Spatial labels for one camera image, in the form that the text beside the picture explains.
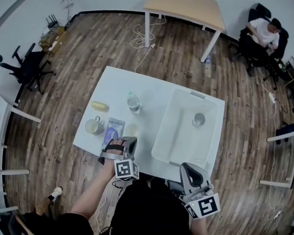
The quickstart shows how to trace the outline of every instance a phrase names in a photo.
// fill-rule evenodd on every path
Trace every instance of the black pants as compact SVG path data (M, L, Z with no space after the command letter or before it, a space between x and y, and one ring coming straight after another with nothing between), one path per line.
M269 63L269 56L265 48L256 43L249 35L241 36L240 50L245 58L252 60L255 67L262 67Z

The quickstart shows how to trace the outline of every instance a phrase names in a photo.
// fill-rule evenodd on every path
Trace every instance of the clear plastic container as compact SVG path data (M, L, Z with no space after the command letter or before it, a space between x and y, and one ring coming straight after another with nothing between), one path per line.
M127 95L127 105L129 109L134 113L138 113L140 110L141 104L139 102L139 98L133 92L129 92L129 94Z

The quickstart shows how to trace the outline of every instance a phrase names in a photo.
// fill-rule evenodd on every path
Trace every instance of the person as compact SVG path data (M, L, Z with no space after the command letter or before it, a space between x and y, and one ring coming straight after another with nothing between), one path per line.
M125 146L126 141L112 140L111 144ZM119 150L108 153L121 154ZM58 217L56 233L92 235L89 219L98 204L109 181L114 177L114 161L105 159L99 175L73 205L71 212ZM133 181L120 197L111 226L100 234L122 235L207 235L206 220L192 221L180 200L170 193L160 178L152 178L140 173L140 179Z
M36 205L33 212L25 213L24 215L14 214L8 224L11 235L50 234L54 228L55 221L52 216L47 217L45 213L48 210L50 211L50 204L53 204L62 192L62 187L56 187L47 198Z
M245 57L252 57L252 67L264 66L269 62L266 48L273 51L279 46L281 23L276 18L273 18L271 22L258 18L250 21L246 27L250 33L241 36L240 49L242 54Z

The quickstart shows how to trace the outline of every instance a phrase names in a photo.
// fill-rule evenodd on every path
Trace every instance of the yellow object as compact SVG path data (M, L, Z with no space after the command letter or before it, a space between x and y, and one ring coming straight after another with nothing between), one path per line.
M93 101L92 102L92 107L95 110L102 111L102 112L107 112L109 110L109 106L108 105L103 104L103 103L100 103L100 102L96 102L96 101Z

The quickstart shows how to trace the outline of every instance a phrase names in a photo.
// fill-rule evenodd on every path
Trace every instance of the white shirt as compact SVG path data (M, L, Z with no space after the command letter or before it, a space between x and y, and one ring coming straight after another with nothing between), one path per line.
M269 22L263 18L258 18L256 20L250 21L251 26L253 26L258 35L264 42L265 47L272 43L274 46L279 45L279 33L271 33L268 31L268 24ZM250 35L252 39L259 44L258 38L254 35Z

